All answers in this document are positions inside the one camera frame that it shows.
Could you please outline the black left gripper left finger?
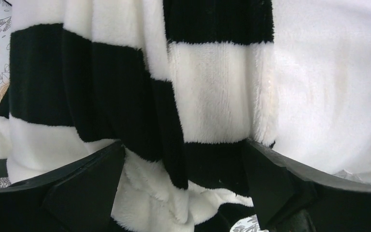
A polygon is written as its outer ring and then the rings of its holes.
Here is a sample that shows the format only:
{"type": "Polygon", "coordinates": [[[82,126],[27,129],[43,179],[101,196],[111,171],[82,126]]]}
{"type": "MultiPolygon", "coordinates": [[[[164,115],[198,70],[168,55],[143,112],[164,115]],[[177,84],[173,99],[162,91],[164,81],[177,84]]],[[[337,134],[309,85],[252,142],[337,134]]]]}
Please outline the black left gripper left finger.
{"type": "Polygon", "coordinates": [[[0,188],[0,232],[106,232],[124,164],[117,141],[83,159],[0,188]]]}

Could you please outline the white pillow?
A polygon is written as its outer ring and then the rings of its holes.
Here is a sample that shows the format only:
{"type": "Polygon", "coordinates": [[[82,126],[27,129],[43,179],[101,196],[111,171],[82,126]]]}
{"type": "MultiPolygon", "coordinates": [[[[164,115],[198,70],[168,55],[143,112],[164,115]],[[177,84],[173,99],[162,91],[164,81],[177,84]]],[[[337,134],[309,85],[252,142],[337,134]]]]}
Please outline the white pillow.
{"type": "Polygon", "coordinates": [[[371,183],[371,0],[275,0],[274,150],[371,183]]]}

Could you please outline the black white striped pillowcase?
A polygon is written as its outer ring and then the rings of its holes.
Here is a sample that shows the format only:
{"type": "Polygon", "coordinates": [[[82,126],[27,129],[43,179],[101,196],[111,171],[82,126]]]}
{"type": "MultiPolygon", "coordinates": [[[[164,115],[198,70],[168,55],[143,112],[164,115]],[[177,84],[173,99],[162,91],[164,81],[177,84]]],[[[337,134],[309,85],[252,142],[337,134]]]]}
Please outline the black white striped pillowcase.
{"type": "Polygon", "coordinates": [[[273,146],[270,0],[13,0],[9,180],[120,140],[116,232],[228,232],[255,213],[241,149],[273,146]]]}

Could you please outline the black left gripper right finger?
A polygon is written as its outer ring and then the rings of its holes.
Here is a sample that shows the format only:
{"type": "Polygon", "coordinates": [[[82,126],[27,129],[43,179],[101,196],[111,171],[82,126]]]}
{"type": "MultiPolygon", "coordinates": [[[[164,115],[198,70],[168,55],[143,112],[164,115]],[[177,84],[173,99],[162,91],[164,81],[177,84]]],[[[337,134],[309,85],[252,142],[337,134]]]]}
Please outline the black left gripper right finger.
{"type": "Polygon", "coordinates": [[[371,232],[371,184],[343,179],[246,141],[242,157],[260,228],[371,232]]]}

